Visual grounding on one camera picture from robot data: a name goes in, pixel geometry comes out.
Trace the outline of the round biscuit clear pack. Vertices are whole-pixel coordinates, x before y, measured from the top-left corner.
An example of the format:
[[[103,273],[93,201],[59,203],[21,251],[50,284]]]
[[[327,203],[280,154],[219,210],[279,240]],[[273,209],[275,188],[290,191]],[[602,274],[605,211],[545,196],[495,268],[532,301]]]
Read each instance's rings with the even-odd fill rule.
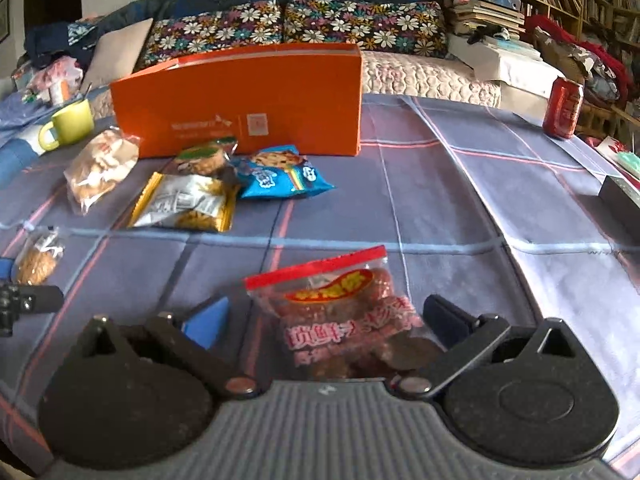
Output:
[[[32,231],[14,262],[13,281],[19,285],[43,285],[63,258],[65,242],[58,228]]]

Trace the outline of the red brown jujube bag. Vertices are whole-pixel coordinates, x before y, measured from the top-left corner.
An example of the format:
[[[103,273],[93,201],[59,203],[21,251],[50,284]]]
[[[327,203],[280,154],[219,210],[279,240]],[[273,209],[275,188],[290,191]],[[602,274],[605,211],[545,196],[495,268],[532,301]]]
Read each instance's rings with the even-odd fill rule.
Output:
[[[295,377],[392,377],[442,354],[383,245],[253,275],[245,289],[278,320]]]

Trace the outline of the silver yellow snack packet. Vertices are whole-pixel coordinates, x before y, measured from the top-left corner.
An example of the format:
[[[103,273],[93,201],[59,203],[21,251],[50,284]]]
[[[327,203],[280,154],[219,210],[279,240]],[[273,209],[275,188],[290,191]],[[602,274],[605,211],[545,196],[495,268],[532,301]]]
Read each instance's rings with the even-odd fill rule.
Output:
[[[239,190],[236,183],[199,174],[154,172],[138,197],[128,226],[227,232]]]

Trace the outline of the clear pack brown cookies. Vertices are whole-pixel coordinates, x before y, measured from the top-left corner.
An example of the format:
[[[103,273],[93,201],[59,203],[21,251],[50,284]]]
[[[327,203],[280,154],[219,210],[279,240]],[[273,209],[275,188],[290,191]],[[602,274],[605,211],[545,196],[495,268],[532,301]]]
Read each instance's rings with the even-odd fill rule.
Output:
[[[198,174],[215,177],[230,164],[238,147],[234,136],[225,136],[186,148],[166,167],[170,174]]]

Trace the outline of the clear bag white puffs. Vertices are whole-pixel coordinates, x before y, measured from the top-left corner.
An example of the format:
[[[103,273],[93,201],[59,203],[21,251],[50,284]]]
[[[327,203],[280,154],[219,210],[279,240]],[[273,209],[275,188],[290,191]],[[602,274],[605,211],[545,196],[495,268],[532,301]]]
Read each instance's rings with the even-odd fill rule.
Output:
[[[139,159],[141,140],[110,127],[97,134],[64,171],[67,196],[78,214],[88,214],[128,177]]]

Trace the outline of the blue cookie snack packet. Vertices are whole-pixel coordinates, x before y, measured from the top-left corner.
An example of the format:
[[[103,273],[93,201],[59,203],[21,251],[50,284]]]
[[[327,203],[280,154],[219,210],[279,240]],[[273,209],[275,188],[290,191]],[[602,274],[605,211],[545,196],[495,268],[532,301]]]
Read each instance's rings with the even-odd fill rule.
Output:
[[[295,145],[265,148],[231,161],[242,186],[242,200],[287,200],[334,189]]]

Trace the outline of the plaid blue tablecloth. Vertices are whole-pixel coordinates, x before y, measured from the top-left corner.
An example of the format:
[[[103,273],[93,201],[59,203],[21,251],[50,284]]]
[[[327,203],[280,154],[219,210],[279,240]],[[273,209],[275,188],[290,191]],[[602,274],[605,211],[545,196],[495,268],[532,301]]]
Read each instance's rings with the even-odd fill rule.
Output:
[[[38,226],[66,236],[52,275],[64,306],[24,316],[1,343],[1,439],[30,469],[50,460],[36,426],[41,393],[93,315],[137,324],[226,296],[221,356],[262,379],[288,377],[277,324],[250,303],[245,278],[383,245],[416,306],[439,294],[518,325],[565,320],[620,404],[606,457],[638,474],[639,247],[600,200],[611,166],[582,141],[552,140],[501,110],[367,96],[360,153],[314,159],[329,192],[241,202],[224,234],[128,228],[160,159],[138,162],[76,214],[63,177],[75,154],[43,156],[1,193],[2,255]]]

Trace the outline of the green mug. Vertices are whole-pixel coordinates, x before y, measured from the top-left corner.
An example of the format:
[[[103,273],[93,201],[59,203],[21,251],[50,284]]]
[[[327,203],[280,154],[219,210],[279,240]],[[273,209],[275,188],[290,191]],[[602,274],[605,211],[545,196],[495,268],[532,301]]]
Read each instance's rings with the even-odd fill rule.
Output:
[[[50,122],[38,132],[40,148],[48,151],[75,144],[85,139],[94,129],[94,120],[87,99],[77,101],[55,112]]]

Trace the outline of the black box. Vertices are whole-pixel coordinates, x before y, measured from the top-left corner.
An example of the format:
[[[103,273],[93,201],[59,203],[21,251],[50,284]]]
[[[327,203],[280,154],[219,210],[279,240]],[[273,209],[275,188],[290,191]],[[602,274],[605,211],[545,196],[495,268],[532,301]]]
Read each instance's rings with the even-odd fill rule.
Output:
[[[612,216],[638,243],[640,240],[639,190],[624,177],[606,176],[599,197]]]

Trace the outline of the red soda can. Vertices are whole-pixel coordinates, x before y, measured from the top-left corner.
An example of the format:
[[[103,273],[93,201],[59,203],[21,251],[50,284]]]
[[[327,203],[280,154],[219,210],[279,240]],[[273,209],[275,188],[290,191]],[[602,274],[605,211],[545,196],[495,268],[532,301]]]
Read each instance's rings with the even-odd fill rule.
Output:
[[[574,136],[582,102],[584,87],[581,84],[564,77],[556,78],[542,122],[544,133],[558,139]]]

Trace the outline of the orange cardboard box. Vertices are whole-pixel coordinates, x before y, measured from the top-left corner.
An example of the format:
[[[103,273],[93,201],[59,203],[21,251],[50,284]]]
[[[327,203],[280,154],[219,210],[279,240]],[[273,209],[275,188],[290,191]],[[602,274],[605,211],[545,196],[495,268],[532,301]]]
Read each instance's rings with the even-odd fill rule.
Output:
[[[110,89],[143,158],[225,136],[241,154],[293,144],[305,155],[355,156],[361,73],[354,44],[274,44],[172,58]]]

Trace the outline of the beige pillow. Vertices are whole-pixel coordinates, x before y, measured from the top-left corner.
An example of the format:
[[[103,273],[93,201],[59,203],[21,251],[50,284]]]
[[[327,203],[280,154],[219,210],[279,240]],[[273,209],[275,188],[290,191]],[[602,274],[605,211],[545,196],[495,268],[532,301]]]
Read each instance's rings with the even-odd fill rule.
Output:
[[[94,49],[80,91],[84,91],[89,82],[92,88],[99,88],[131,75],[152,24],[153,19],[148,18],[103,35]]]

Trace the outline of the white box on sofa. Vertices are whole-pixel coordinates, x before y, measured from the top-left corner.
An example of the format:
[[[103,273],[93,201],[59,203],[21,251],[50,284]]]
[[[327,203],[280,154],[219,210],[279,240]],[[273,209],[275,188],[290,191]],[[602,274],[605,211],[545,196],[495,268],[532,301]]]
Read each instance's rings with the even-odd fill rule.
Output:
[[[481,81],[497,81],[536,96],[548,98],[552,84],[564,74],[542,58],[501,49],[491,44],[468,44],[460,36],[448,36],[449,53],[474,70]]]

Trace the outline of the floral cushion right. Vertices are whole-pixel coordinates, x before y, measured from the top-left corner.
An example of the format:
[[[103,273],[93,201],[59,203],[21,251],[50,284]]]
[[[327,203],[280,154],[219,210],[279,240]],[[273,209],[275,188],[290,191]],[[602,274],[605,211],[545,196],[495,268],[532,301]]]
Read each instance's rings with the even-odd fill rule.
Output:
[[[448,52],[445,14],[435,1],[292,0],[284,10],[283,40],[426,58]]]

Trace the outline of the floral cushion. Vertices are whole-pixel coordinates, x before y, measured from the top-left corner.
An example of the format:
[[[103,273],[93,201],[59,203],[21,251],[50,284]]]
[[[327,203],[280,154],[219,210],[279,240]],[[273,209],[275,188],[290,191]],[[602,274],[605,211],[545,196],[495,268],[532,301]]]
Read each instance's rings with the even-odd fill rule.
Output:
[[[163,18],[153,24],[137,69],[191,54],[280,44],[282,37],[282,6],[277,0],[242,3],[229,10],[182,18]]]
[[[283,40],[426,58],[448,52],[445,14],[435,1],[292,0],[284,10]]]

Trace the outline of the floral cushion left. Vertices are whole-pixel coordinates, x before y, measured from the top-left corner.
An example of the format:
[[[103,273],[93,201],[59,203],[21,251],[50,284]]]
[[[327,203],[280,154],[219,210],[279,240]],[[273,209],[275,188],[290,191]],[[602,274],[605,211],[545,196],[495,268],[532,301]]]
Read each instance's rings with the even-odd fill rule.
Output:
[[[153,24],[137,69],[191,54],[280,44],[282,37],[282,6],[277,0],[242,3],[229,10],[182,18],[163,18]]]

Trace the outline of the stack of books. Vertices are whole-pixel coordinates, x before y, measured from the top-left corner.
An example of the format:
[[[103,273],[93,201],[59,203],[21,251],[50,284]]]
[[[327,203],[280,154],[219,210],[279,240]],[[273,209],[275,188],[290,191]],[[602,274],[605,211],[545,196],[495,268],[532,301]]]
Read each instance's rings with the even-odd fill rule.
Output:
[[[452,0],[449,8],[452,32],[519,40],[525,32],[521,0]]]

